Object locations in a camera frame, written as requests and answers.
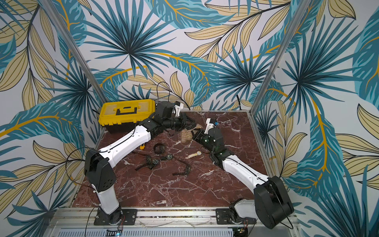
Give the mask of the beige striped cloth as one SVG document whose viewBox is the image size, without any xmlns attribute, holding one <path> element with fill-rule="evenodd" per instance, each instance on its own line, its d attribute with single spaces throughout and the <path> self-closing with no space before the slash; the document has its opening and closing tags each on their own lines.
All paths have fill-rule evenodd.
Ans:
<svg viewBox="0 0 379 237">
<path fill-rule="evenodd" d="M 180 142 L 181 144 L 187 144 L 193 140 L 193 137 L 203 129 L 203 126 L 197 124 L 194 129 L 188 130 L 184 129 L 180 132 Z"/>
</svg>

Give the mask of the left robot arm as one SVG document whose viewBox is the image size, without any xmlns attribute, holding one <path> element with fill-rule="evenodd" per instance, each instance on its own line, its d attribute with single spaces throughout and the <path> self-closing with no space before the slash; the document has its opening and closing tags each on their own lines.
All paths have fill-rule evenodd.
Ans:
<svg viewBox="0 0 379 237">
<path fill-rule="evenodd" d="M 100 201 L 100 209 L 106 215 L 121 216 L 121 207 L 117 200 L 114 184 L 116 175 L 113 168 L 138 146 L 149 142 L 166 129 L 182 131 L 196 127 L 194 119 L 181 113 L 184 105 L 180 102 L 159 102 L 156 111 L 135 128 L 114 143 L 97 150 L 89 150 L 85 157 L 84 175 L 95 190 Z"/>
</svg>

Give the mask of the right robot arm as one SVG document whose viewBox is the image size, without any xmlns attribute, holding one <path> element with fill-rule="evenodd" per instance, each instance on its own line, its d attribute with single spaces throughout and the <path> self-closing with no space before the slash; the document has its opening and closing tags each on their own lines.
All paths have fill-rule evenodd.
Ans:
<svg viewBox="0 0 379 237">
<path fill-rule="evenodd" d="M 258 219 L 269 229 L 287 219 L 294 207 L 284 187 L 277 177 L 268 177 L 245 164 L 235 153 L 230 151 L 218 128 L 208 131 L 194 129 L 192 139 L 209 152 L 214 165 L 233 175 L 254 195 L 253 200 L 239 199 L 230 205 L 231 220 Z"/>
</svg>

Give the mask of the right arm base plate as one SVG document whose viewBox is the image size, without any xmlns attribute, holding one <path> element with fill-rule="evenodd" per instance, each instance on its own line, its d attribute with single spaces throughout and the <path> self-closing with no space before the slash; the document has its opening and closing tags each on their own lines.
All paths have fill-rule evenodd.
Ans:
<svg viewBox="0 0 379 237">
<path fill-rule="evenodd" d="M 251 217 L 240 217 L 232 208 L 217 208 L 216 221 L 218 225 L 240 225 L 240 224 L 256 224 L 257 219 Z"/>
</svg>

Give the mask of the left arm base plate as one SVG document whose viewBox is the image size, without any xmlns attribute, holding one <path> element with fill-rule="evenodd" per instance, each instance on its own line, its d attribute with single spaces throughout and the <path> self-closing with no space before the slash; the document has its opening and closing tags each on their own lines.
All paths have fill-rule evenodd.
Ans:
<svg viewBox="0 0 379 237">
<path fill-rule="evenodd" d="M 111 214 L 106 214 L 102 208 L 98 208 L 95 226 L 133 226 L 137 217 L 137 209 L 118 208 Z"/>
</svg>

